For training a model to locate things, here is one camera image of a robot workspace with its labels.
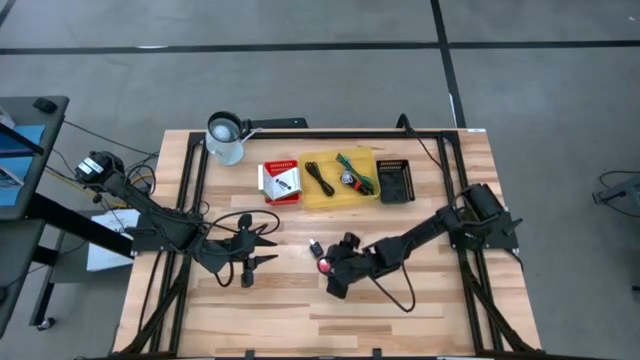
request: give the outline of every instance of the wooden table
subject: wooden table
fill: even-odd
[[[162,205],[175,206],[188,136],[189,131],[165,133],[154,194]],[[487,134],[461,130],[460,139],[469,183],[489,184],[502,200]],[[437,159],[436,142],[423,141]],[[354,146],[373,148],[377,159],[408,159],[416,201],[395,206],[375,202],[362,207],[307,211],[302,206],[267,206],[256,189],[257,167],[262,162],[297,159],[306,151]],[[206,218],[213,220],[229,212],[258,208],[276,212],[282,225],[266,238],[279,246],[258,249],[256,254],[275,253],[279,257],[258,268],[255,285],[249,289],[240,288],[239,278],[231,287],[222,289],[212,274],[194,262],[179,356],[244,356],[246,349],[256,350],[258,356],[370,356],[371,349],[376,347],[382,348],[384,355],[473,354],[458,260],[449,247],[447,235],[414,251],[406,263],[418,302],[409,314],[399,310],[366,279],[350,286],[346,300],[327,294],[326,279],[318,274],[309,252],[310,238],[326,250],[345,231],[351,231],[365,245],[403,233],[446,205],[442,172],[417,141],[250,140],[245,143],[245,150],[244,159],[232,167],[221,166],[209,157],[203,200],[211,209]],[[196,153],[190,196],[197,159]],[[449,161],[455,174],[452,155]],[[235,227],[236,221],[225,223]],[[254,216],[254,224],[263,222],[274,221]],[[219,239],[225,235],[228,234],[212,232],[210,237]],[[539,347],[520,266],[501,250],[485,251],[485,256],[496,305],[526,342]],[[154,253],[148,253],[135,260],[114,350],[123,348],[135,336],[154,258]],[[158,269],[150,309],[157,302],[162,264]],[[224,281],[226,270],[221,277]],[[402,272],[389,274],[380,281],[401,302],[410,301]],[[479,303],[478,309],[485,348],[490,348],[486,315]],[[165,321],[160,349],[168,347],[170,326],[171,321]]]

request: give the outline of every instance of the red box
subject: red box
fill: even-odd
[[[271,176],[276,176],[281,174],[289,169],[293,169],[294,167],[298,167],[298,161],[296,160],[283,160],[283,161],[269,161],[264,163],[265,169]],[[264,198],[264,202],[269,205],[292,205],[297,204],[300,200],[300,193],[293,194],[287,196],[286,198],[271,200],[269,198]]]

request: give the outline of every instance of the concrete floor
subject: concrete floor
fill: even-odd
[[[640,39],[633,0],[441,3],[450,41]],[[435,41],[433,23],[419,0],[18,0],[0,47]],[[544,348],[637,358],[640,304],[630,285],[640,283],[640,223],[593,205],[590,193],[604,171],[638,170],[640,48],[452,56],[468,126],[488,129],[507,204],[525,219],[521,256]],[[453,126],[438,50],[0,56],[0,96],[43,94],[69,96],[69,120],[148,151],[165,129],[202,128],[221,109],[304,116],[312,127],[392,126],[400,112],[414,126]],[[56,148],[71,163],[93,149],[141,157],[67,126]],[[63,168],[55,155],[50,165]],[[92,208],[50,177],[39,191]],[[127,271],[57,287],[48,315],[59,323],[43,333],[26,326],[44,273],[31,275],[0,358],[105,355]]]

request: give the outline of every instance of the black plastic container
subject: black plastic container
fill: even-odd
[[[383,204],[404,204],[416,199],[409,160],[378,160],[376,169]]]

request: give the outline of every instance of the yellow tray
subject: yellow tray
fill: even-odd
[[[338,153],[351,160],[351,166],[362,176],[373,182],[373,195],[362,195],[340,180],[344,166],[336,161]],[[322,178],[334,189],[333,196],[327,196],[316,179],[307,172],[304,164],[315,161],[320,168]],[[368,147],[341,149],[336,151],[310,152],[300,154],[298,159],[300,168],[300,183],[302,185],[302,203],[305,208],[316,209],[345,205],[361,205],[380,196],[380,183],[373,151]]]

